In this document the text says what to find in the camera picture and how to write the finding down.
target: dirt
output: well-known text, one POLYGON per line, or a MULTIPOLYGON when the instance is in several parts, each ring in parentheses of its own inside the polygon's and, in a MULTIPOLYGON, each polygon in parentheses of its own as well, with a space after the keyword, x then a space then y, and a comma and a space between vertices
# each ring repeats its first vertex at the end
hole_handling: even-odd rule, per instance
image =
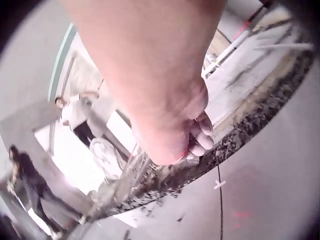
MULTIPOLYGON (((291 71, 278 79, 277 84, 270 90, 270 94, 257 101, 257 107, 251 114, 247 114, 236 124, 234 129, 218 142, 213 151, 201 157, 198 165, 184 168, 169 166, 161 170, 149 168, 137 186, 135 196, 103 213, 101 218, 122 213, 152 201, 157 201, 157 204, 161 206, 162 197, 166 195, 178 197, 183 186, 193 182, 232 156, 268 124, 300 86, 312 62, 313 55, 303 52, 296 59, 291 71)), ((151 212, 152 210, 148 210, 147 214, 151 215, 151 212)))

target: man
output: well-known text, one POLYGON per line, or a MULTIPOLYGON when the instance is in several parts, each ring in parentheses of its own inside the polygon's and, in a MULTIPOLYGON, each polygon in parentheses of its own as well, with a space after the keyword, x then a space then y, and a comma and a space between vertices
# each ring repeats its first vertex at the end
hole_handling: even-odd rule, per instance
POLYGON ((64 126, 69 126, 87 147, 90 146, 90 142, 95 136, 87 123, 88 118, 82 108, 80 99, 88 96, 99 97, 96 92, 83 92, 69 98, 69 101, 65 101, 62 97, 56 97, 54 101, 59 108, 62 108, 60 122, 64 126))
POLYGON ((12 145, 9 148, 9 157, 13 163, 13 175, 9 185, 14 186, 17 178, 20 178, 22 180, 33 211, 48 225, 51 231, 53 231, 54 233, 59 233, 62 228, 60 226, 57 226, 55 222, 51 221, 47 217, 43 210, 41 199, 53 202, 64 211, 67 211, 74 215, 77 220, 81 219, 81 213, 76 211, 74 208, 66 204, 62 199, 53 194, 45 179, 35 169, 27 153, 20 153, 18 149, 14 145, 12 145))

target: red wire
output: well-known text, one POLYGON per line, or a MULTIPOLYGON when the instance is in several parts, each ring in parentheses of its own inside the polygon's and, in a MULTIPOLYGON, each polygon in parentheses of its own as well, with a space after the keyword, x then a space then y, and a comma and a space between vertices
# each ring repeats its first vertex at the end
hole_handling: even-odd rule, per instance
POLYGON ((234 35, 234 37, 232 38, 232 40, 234 40, 234 39, 242 32, 242 30, 243 30, 248 24, 249 24, 249 22, 246 22, 246 23, 243 25, 243 27, 239 30, 239 32, 237 32, 237 34, 234 35))

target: dark clothing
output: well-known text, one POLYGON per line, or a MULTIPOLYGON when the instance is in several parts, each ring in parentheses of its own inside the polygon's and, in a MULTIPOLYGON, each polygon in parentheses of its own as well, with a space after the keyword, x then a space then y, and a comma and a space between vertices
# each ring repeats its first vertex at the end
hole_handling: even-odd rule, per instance
POLYGON ((26 189, 29 202, 32 205, 32 209, 36 215, 38 215, 53 231, 59 232, 61 228, 57 224, 51 221, 45 214, 41 198, 53 202, 58 205, 62 211, 73 213, 76 217, 81 217, 81 213, 77 212, 74 208, 66 204, 62 199, 55 196, 47 185, 45 179, 35 169, 30 157, 26 153, 21 153, 18 156, 19 162, 19 178, 23 182, 23 186, 26 189))
POLYGON ((62 199, 55 196, 47 184, 39 186, 37 190, 33 188, 26 188, 26 191, 35 214, 40 217, 55 232, 60 232, 63 230, 63 228, 56 224, 53 220, 48 218, 42 207, 41 199, 45 199, 49 202, 54 203, 59 208, 61 208, 62 211, 71 212, 78 218, 81 217, 81 213, 77 212, 62 199))
POLYGON ((10 240, 22 240, 25 239, 24 236, 19 236, 13 227, 11 219, 1 214, 0 215, 0 239, 10 239, 10 240))
POLYGON ((36 188, 39 185, 47 184, 45 179, 35 169, 29 155, 20 153, 18 156, 19 175, 18 177, 31 188, 36 188))
POLYGON ((84 121, 79 126, 77 126, 73 132, 75 135, 85 144, 87 147, 90 146, 90 141, 95 138, 95 136, 92 134, 92 131, 87 123, 87 121, 84 121))

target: metal pipe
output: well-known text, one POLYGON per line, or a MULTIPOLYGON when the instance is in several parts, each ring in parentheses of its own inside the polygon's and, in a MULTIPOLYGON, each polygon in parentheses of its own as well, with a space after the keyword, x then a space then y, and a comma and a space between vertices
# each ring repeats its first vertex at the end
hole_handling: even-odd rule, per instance
POLYGON ((235 48, 237 48, 241 43, 244 42, 244 40, 246 40, 248 38, 248 36, 250 35, 251 31, 249 30, 245 30, 242 32, 242 34, 233 41, 233 43, 230 44, 230 46, 228 46, 216 59, 216 62, 210 64, 202 73, 201 73, 201 77, 206 76, 209 72, 211 72, 213 70, 213 68, 217 65, 219 65, 219 63, 221 61, 223 61, 225 59, 225 57, 227 57, 235 48))

